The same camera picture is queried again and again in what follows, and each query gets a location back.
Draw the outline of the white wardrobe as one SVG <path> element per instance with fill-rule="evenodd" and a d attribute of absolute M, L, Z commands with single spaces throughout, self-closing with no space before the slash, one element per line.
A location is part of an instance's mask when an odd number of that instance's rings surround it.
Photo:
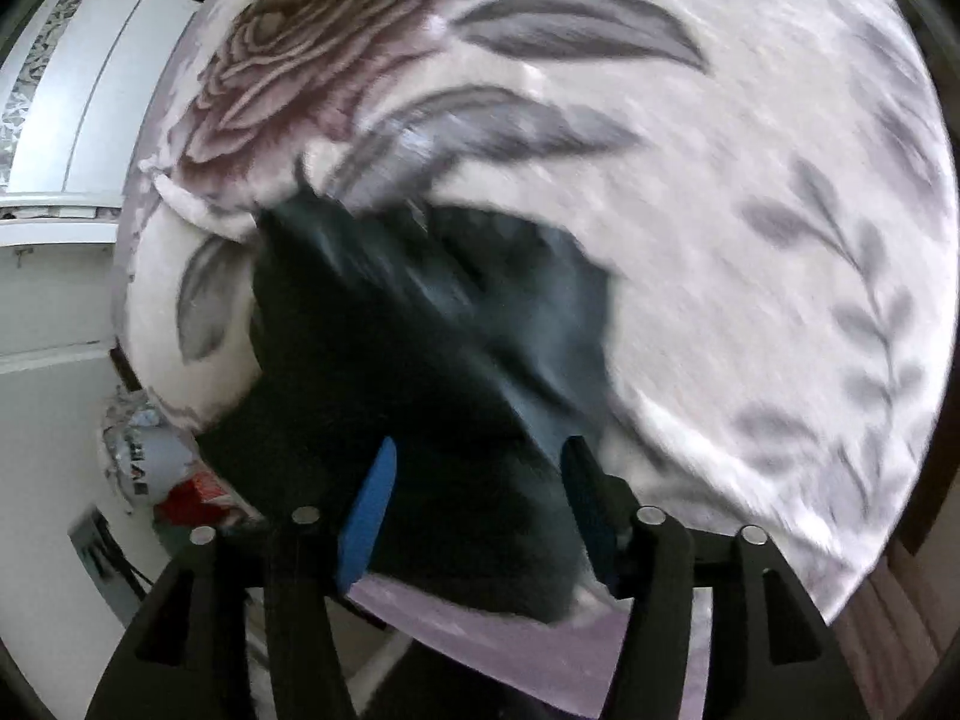
<path fill-rule="evenodd" d="M 112 247 L 151 99 L 194 0 L 43 0 L 2 64 L 2 353 L 110 337 Z"/>

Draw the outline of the black leather jacket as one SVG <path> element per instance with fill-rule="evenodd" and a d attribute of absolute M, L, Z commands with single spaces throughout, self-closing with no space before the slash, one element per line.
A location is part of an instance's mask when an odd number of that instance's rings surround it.
<path fill-rule="evenodd" d="M 608 423 L 610 277 L 569 232 L 470 206 L 352 213 L 309 190 L 260 213 L 259 378 L 200 434 L 268 520 L 343 522 L 384 444 L 371 567 L 485 613 L 556 622 L 583 543 L 560 475 Z"/>

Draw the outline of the white printed plastic bag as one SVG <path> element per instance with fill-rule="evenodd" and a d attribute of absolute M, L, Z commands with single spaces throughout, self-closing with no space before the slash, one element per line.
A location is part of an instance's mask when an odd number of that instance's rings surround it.
<path fill-rule="evenodd" d="M 101 475 L 126 514 L 160 504 L 197 471 L 197 459 L 143 390 L 117 388 L 96 427 Z"/>

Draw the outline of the rose pattern bed blanket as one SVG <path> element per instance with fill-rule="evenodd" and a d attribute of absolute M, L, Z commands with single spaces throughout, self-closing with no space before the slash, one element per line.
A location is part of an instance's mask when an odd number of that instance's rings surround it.
<path fill-rule="evenodd" d="M 555 224 L 612 270 L 601 459 L 771 533 L 827 617 L 918 483 L 957 176 L 895 0 L 206 0 L 127 177 L 114 327 L 189 434 L 259 377 L 254 216 L 306 177 Z"/>

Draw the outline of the red small package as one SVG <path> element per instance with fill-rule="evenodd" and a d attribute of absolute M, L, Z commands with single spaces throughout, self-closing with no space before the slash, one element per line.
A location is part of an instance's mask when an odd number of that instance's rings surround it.
<path fill-rule="evenodd" d="M 153 505 L 156 522 L 169 527 L 219 527 L 245 517 L 238 498 L 210 470 L 200 468 Z"/>

